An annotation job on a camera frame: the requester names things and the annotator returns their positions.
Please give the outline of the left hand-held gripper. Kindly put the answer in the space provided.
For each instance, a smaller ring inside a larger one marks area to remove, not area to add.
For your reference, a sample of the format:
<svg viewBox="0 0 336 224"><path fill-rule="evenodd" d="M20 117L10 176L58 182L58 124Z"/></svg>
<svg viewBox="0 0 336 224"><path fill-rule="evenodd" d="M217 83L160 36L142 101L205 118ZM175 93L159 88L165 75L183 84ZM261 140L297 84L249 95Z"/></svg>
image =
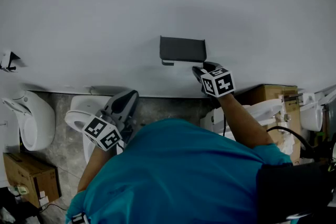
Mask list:
<svg viewBox="0 0 336 224"><path fill-rule="evenodd" d="M134 132L132 117L139 101L136 90L120 92L112 96L96 114L82 111L85 117L83 133L96 146L110 150L120 141L126 146Z"/></svg>

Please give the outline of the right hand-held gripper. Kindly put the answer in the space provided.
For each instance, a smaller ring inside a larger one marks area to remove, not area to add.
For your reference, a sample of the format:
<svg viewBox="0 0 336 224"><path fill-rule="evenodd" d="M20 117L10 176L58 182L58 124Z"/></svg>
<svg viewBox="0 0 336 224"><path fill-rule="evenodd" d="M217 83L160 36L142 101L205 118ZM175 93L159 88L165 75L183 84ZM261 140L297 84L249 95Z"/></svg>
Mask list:
<svg viewBox="0 0 336 224"><path fill-rule="evenodd" d="M192 73L203 85L203 92L210 98L215 108L220 108L219 98L235 91L232 72L215 62L203 62L203 68L192 67Z"/></svg>

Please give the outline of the person's right forearm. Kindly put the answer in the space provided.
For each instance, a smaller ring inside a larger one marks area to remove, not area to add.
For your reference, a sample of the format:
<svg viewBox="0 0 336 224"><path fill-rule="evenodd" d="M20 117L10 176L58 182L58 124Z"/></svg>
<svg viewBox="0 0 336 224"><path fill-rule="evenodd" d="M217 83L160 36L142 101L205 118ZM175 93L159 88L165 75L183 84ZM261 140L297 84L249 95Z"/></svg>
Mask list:
<svg viewBox="0 0 336 224"><path fill-rule="evenodd" d="M267 131L246 111L232 94L217 99L235 140L249 148L273 143Z"/></svg>

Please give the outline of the person's left forearm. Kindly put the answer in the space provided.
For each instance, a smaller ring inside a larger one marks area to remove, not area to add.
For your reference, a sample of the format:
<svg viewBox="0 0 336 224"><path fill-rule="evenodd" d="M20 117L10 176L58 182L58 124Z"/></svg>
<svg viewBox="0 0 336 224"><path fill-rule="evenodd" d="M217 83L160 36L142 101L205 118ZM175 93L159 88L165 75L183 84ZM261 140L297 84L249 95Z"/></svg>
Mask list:
<svg viewBox="0 0 336 224"><path fill-rule="evenodd" d="M116 147L108 151L104 151L99 147L95 147L89 162L83 172L83 175L79 181L77 192L81 192L87 189L91 181L95 178L95 176L99 173L102 167L114 156L117 154Z"/></svg>

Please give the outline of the white toilet with oval seat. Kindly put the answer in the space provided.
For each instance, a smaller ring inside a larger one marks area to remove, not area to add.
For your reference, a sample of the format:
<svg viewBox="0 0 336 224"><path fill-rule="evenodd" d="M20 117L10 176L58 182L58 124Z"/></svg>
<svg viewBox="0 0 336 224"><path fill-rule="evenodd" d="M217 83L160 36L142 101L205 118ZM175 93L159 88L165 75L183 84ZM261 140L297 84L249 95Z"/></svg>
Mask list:
<svg viewBox="0 0 336 224"><path fill-rule="evenodd" d="M70 110L66 113L65 122L75 131L83 135L83 147L85 160L88 163L90 156L96 147L96 145L89 140L89 138L83 133L82 128L85 125L85 115L82 113L88 112L96 114L99 110L105 110L104 106L107 104L110 96L103 95L78 95L73 97L70 105ZM117 145L117 154L123 152L123 142L120 141Z"/></svg>

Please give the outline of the white toilet with raised lid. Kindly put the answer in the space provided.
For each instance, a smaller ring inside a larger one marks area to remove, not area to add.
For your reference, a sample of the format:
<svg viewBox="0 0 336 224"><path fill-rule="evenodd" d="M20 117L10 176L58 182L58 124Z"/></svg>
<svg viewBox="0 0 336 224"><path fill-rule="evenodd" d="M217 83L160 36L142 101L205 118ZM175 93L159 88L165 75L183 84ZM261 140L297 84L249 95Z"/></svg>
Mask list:
<svg viewBox="0 0 336 224"><path fill-rule="evenodd" d="M276 122L275 115L281 111L282 101L271 99L254 105L243 105L243 107L261 126L266 126ZM227 121L224 120L222 108L213 109L201 118L200 127L235 140Z"/></svg>

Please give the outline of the small rounded white toilet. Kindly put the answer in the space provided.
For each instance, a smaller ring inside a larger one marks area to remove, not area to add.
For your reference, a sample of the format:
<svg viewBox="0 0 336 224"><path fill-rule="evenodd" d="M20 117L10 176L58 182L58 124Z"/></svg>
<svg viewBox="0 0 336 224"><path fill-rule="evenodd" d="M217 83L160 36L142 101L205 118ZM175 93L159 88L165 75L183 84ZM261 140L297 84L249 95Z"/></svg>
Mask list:
<svg viewBox="0 0 336 224"><path fill-rule="evenodd" d="M47 148L55 137L55 112L37 94L22 90L11 99L2 98L2 103L15 113L19 134L24 147L29 151Z"/></svg>

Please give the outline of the person's teal shirt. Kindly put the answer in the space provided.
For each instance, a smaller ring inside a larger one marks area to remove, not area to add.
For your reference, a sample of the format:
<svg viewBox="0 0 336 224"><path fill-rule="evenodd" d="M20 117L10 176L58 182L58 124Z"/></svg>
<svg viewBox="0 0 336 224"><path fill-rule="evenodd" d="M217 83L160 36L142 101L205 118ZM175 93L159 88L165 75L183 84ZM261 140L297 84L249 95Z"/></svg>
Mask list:
<svg viewBox="0 0 336 224"><path fill-rule="evenodd" d="M143 127L66 214L90 224L256 224L256 176L290 163L275 144L248 148L179 119Z"/></svg>

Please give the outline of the black flat device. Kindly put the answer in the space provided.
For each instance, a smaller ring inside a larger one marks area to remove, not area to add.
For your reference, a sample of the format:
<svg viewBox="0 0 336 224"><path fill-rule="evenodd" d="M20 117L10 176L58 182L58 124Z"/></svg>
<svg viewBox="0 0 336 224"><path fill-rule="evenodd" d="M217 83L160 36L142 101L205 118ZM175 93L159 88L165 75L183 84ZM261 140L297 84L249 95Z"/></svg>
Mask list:
<svg viewBox="0 0 336 224"><path fill-rule="evenodd" d="M283 101L284 102L297 101L300 103L300 98L302 97L302 95L303 95L302 93L284 95Z"/></svg>

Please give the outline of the black white patterned tag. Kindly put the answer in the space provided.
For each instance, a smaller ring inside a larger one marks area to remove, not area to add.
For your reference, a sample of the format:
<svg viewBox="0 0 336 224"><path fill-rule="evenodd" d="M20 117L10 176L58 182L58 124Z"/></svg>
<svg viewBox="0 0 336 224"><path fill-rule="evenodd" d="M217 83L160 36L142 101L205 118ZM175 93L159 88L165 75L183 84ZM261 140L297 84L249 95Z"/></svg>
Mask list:
<svg viewBox="0 0 336 224"><path fill-rule="evenodd" d="M82 212L71 217L71 220L68 222L68 224L90 224L90 222L87 218L87 215Z"/></svg>

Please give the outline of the flat cardboard box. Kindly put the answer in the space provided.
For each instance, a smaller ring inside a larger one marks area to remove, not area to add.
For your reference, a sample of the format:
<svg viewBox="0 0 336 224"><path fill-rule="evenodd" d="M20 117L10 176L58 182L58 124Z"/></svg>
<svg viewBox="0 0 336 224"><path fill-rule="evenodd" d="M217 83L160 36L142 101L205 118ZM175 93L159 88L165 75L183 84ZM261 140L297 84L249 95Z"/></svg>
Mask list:
<svg viewBox="0 0 336 224"><path fill-rule="evenodd" d="M40 208L61 197L55 166L27 153L3 153L5 172L11 186L25 187L23 198Z"/></svg>

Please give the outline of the green white small item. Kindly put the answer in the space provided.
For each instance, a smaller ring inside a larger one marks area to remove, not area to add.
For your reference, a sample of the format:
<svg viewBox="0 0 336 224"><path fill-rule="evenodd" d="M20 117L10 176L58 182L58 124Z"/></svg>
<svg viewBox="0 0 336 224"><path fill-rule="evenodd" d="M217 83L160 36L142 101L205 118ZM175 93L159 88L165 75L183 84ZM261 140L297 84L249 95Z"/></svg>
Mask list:
<svg viewBox="0 0 336 224"><path fill-rule="evenodd" d="M29 189L25 185L14 186L14 189L20 196L29 194Z"/></svg>

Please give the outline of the black bag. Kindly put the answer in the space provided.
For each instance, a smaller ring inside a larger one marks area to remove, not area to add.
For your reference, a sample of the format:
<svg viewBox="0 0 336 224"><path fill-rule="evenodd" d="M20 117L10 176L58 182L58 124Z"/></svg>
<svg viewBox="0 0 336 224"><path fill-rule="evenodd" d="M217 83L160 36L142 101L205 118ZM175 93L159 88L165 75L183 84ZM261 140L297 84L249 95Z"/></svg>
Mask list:
<svg viewBox="0 0 336 224"><path fill-rule="evenodd" d="M14 223L1 220L0 224L44 224L39 209L28 201L17 201L7 188L0 188L0 214L5 208L14 217Z"/></svg>

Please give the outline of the black wall paper holder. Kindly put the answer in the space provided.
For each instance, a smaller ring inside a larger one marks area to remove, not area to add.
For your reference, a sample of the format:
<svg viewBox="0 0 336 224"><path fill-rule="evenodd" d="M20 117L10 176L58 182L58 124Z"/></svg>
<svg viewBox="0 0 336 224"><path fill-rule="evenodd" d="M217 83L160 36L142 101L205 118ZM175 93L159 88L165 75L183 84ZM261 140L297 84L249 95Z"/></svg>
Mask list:
<svg viewBox="0 0 336 224"><path fill-rule="evenodd" d="M202 63L207 59L205 40L160 36L160 59L164 66L175 62Z"/></svg>

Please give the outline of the small black wall holder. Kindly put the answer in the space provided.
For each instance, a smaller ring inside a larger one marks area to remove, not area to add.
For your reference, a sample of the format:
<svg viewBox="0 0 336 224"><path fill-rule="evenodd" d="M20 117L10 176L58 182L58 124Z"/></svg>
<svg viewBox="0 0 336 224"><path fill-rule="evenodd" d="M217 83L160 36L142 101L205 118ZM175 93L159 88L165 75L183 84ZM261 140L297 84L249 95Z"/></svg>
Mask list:
<svg viewBox="0 0 336 224"><path fill-rule="evenodd" d="M10 55L11 57L11 61L10 61L10 66L7 68L7 69L0 69L0 70L3 70L3 71L5 71L5 72L16 72L16 69L17 69L17 67L13 64L13 61L16 61L16 60L20 60L20 57L19 56L17 56L15 53L13 53L12 51L11 51L11 55Z"/></svg>

